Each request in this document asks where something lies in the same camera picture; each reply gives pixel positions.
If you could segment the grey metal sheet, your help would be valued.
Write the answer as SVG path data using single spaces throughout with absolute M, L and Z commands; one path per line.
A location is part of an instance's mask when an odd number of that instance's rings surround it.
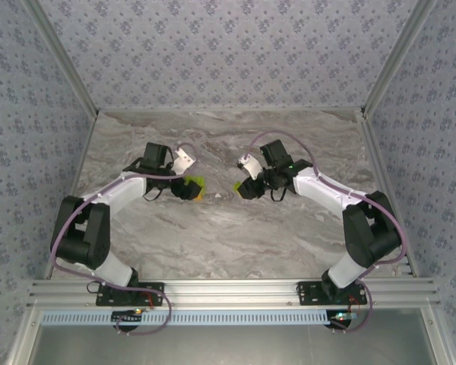
M 377 309 L 360 330 L 293 321 L 203 325 L 183 312 L 155 335 L 118 335 L 103 311 L 35 309 L 7 365 L 456 365 L 437 312 Z

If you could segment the thin aluminium side rail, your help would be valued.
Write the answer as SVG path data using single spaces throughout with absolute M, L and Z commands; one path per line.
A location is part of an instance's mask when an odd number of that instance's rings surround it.
M 72 180 L 71 188 L 68 191 L 68 195 L 73 195 L 75 193 L 75 190 L 76 190 L 77 186 L 78 186 L 78 182 L 79 182 L 79 179 L 81 177 L 81 171 L 83 169 L 84 161 L 85 161 L 85 158 L 86 158 L 86 155 L 87 155 L 87 151 L 88 151 L 88 148 L 89 148 L 89 145 L 90 145 L 90 140 L 92 138 L 92 134 L 93 134 L 95 125 L 97 123 L 99 114 L 100 114 L 100 111 L 97 110 L 96 114 L 91 119 L 91 124 L 90 124 L 90 127 L 89 127 L 89 129 L 87 131 L 87 134 L 86 134 L 86 140 L 85 140 L 85 142 L 83 144 L 83 147 L 82 147 L 82 150 L 81 150 L 80 159 L 79 159 L 79 162 L 78 162 L 78 164 L 76 166 L 74 178 Z M 46 279 L 46 280 L 50 280 L 51 277 L 52 277 L 53 271 L 54 271 L 53 265 L 52 265 L 52 263 L 50 261 L 48 261 L 46 269 L 45 269 L 44 274 L 43 274 L 43 278 Z

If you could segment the wide aluminium side rail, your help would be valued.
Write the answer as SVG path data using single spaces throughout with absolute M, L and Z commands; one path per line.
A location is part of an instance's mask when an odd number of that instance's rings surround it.
M 380 191 L 387 195 L 391 207 L 396 214 L 396 218 L 407 239 L 406 255 L 399 261 L 399 263 L 392 264 L 391 267 L 394 268 L 397 276 L 412 276 L 414 278 L 418 278 L 420 276 L 420 271 L 413 254 L 411 240 L 407 233 L 407 229 L 405 228 L 404 219 L 397 203 L 372 123 L 359 110 L 357 110 L 356 120 L 359 123 L 359 133 L 366 147 L 375 184 Z

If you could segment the aluminium mounting rail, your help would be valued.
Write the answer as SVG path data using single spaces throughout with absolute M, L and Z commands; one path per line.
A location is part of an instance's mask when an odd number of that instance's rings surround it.
M 174 309 L 289 309 L 299 306 L 298 279 L 164 279 L 164 293 Z M 376 309 L 439 306 L 437 287 L 429 278 L 367 278 Z M 43 309 L 91 309 L 96 296 L 86 281 L 34 281 L 26 305 Z

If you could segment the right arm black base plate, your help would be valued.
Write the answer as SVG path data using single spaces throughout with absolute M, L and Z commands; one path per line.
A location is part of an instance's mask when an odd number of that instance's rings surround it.
M 296 293 L 301 306 L 347 306 L 367 304 L 366 290 L 361 284 L 350 284 L 343 289 L 326 281 L 300 281 Z

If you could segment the aluminium corner frame post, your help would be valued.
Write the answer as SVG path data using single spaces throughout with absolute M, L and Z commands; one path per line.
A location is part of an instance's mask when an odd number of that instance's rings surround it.
M 419 36 L 426 19 L 438 0 L 417 0 L 409 17 L 404 23 L 385 63 L 378 74 L 370 92 L 362 105 L 362 115 L 369 119 L 382 100 L 393 77 L 401 67 L 407 53 Z
M 68 55 L 63 46 L 59 35 L 57 34 L 53 23 L 47 16 L 39 0 L 21 0 L 23 6 L 31 16 L 38 32 L 43 38 L 52 53 L 56 63 L 60 67 L 63 75 L 71 85 L 80 104 L 86 111 L 87 115 L 96 120 L 98 109 L 96 108 L 92 97 L 90 96 L 84 82 L 81 80 L 71 57 Z

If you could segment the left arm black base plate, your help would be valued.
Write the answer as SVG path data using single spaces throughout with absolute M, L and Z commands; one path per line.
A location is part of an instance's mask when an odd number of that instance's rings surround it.
M 162 306 L 165 284 L 162 282 L 140 282 L 142 291 L 119 290 L 110 286 L 100 285 L 97 291 L 96 306 Z

